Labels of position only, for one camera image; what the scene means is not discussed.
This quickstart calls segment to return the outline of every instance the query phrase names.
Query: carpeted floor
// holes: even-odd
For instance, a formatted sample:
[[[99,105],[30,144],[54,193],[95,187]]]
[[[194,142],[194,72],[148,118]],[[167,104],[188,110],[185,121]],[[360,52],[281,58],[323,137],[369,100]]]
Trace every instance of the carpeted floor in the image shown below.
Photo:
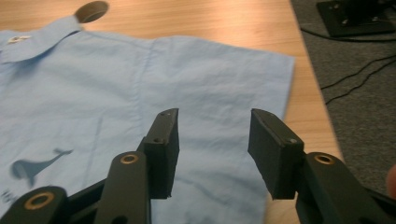
[[[328,35],[315,0],[291,0],[302,28]],[[396,25],[396,12],[386,11]],[[320,87],[355,74],[372,60],[396,55],[396,42],[347,43],[303,33]],[[391,39],[396,34],[358,39]],[[358,86],[370,73],[396,60],[396,56],[371,64],[358,75],[323,90],[325,101]],[[396,164],[396,62],[373,73],[367,82],[327,107],[346,166],[364,187],[387,193],[385,178]]]

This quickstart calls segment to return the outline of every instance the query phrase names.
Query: wood surface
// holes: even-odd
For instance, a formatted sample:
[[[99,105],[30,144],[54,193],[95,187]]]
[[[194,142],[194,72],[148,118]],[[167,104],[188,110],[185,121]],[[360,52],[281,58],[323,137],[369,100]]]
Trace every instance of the wood surface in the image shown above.
[[[1,0],[0,30],[39,29],[73,15],[83,0]],[[239,47],[294,56],[286,123],[305,151],[341,157],[318,83],[289,0],[108,0],[107,14],[83,24],[88,31],[140,37],[193,35]],[[294,201],[268,197],[265,223],[299,223]]]

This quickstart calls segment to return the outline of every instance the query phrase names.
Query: black cable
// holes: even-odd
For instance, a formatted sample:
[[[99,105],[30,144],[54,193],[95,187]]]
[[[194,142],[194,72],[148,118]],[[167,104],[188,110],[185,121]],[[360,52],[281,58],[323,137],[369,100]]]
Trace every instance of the black cable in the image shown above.
[[[331,36],[326,36],[326,35],[321,35],[321,34],[315,33],[313,31],[307,30],[302,27],[300,29],[301,29],[301,31],[306,32],[308,34],[315,35],[315,36],[329,39],[329,40],[335,40],[335,41],[353,42],[353,43],[388,43],[388,42],[396,41],[396,38],[381,40],[381,39],[349,39],[349,38],[331,37]]]
[[[342,77],[342,78],[338,79],[337,81],[335,81],[334,83],[329,84],[329,85],[324,86],[324,87],[321,87],[320,89],[321,90],[325,90],[327,88],[333,87],[333,86],[337,85],[338,83],[346,80],[347,78],[354,77],[354,76],[358,75],[361,71],[363,71],[366,67],[370,66],[372,63],[376,63],[376,62],[383,61],[383,60],[386,60],[386,59],[390,59],[390,58],[393,58],[393,57],[396,57],[396,54],[392,55],[392,56],[385,57],[385,58],[372,60],[369,63],[367,63],[366,65],[364,65],[363,68],[361,68],[357,73],[351,74],[351,75],[346,76],[346,77]]]
[[[347,95],[349,95],[350,93],[352,93],[354,90],[356,90],[356,89],[362,87],[362,86],[367,82],[367,80],[368,80],[373,74],[375,74],[375,73],[381,71],[382,69],[384,69],[385,67],[391,65],[392,63],[396,63],[396,60],[393,60],[393,61],[391,61],[390,63],[386,63],[386,64],[382,65],[380,68],[378,68],[378,69],[375,70],[374,72],[370,73],[370,74],[363,80],[363,82],[362,82],[360,85],[358,85],[358,86],[356,86],[356,87],[350,89],[348,92],[346,92],[346,93],[344,93],[344,94],[342,94],[342,95],[333,97],[332,99],[330,99],[330,100],[328,100],[328,101],[326,102],[326,105],[328,105],[329,103],[331,103],[333,100],[336,100],[336,99],[339,99],[339,98],[341,98],[341,97],[347,96]]]

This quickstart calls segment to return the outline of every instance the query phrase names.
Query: light blue fabric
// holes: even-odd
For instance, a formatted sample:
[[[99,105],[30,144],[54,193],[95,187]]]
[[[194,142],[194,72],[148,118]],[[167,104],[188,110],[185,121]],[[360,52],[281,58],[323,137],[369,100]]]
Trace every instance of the light blue fabric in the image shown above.
[[[262,223],[250,109],[284,116],[293,62],[195,37],[81,31],[74,17],[0,32],[0,216],[29,190],[71,195],[106,178],[157,113],[178,107],[173,197],[152,202],[153,223]]]

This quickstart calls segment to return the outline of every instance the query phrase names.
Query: whale print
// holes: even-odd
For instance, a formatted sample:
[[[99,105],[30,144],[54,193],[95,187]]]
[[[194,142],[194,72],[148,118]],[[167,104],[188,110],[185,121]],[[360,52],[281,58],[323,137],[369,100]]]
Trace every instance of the whale print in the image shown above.
[[[28,161],[19,160],[11,165],[11,174],[17,179],[27,179],[28,186],[31,189],[35,185],[35,177],[44,169],[59,160],[62,156],[69,155],[73,150],[60,150],[59,148],[53,149],[58,155],[49,161]]]

